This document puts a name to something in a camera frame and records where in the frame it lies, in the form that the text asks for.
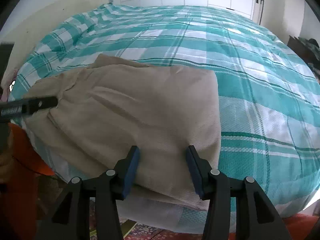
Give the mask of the beige pants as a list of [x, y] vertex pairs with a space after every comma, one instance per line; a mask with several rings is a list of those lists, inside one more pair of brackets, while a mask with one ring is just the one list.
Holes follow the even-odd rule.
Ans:
[[155, 67], [99, 55], [38, 80], [26, 98], [55, 96], [56, 107], [25, 118], [51, 152], [96, 177], [140, 150], [135, 195], [206, 210], [195, 193], [185, 150], [217, 167], [221, 146], [218, 85], [212, 70]]

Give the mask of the red patterned rug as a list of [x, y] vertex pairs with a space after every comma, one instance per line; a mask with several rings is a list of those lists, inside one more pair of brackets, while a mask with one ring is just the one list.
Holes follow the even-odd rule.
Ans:
[[[293, 239], [304, 239], [313, 226], [318, 222], [319, 216], [311, 216], [298, 213], [284, 219], [284, 222]], [[89, 237], [98, 239], [95, 222], [95, 203], [89, 201]], [[201, 239], [201, 234], [177, 233], [170, 230], [155, 228], [145, 224], [139, 224], [129, 219], [121, 221], [121, 228], [124, 230], [124, 239]]]

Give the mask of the cream headboard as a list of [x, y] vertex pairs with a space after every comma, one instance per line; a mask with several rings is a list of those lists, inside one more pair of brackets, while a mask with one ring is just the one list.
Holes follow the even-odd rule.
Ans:
[[6, 44], [14, 45], [1, 77], [1, 88], [6, 90], [9, 87], [36, 45], [60, 23], [73, 15], [91, 11], [106, 2], [107, 0], [58, 0], [22, 21], [1, 39]]

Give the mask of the teal plaid bed cover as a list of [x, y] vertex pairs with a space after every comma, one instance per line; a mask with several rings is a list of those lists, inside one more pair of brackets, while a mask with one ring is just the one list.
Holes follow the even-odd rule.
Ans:
[[268, 29], [213, 7], [103, 4], [41, 35], [9, 100], [20, 99], [38, 79], [87, 66], [102, 53], [214, 71], [219, 169], [237, 179], [253, 176], [282, 217], [303, 210], [319, 189], [319, 84]]

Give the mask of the dark wooden dresser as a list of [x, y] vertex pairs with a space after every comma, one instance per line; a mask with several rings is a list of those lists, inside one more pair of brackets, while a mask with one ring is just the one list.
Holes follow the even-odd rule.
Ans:
[[306, 64], [319, 63], [316, 54], [303, 44], [298, 38], [289, 36], [287, 46], [294, 51]]

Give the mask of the pile of clothes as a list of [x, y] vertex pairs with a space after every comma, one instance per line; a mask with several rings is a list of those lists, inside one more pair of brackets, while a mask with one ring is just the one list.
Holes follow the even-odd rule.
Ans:
[[314, 38], [307, 40], [306, 38], [299, 37], [298, 40], [303, 45], [303, 56], [301, 58], [308, 66], [312, 66], [319, 73], [318, 42]]

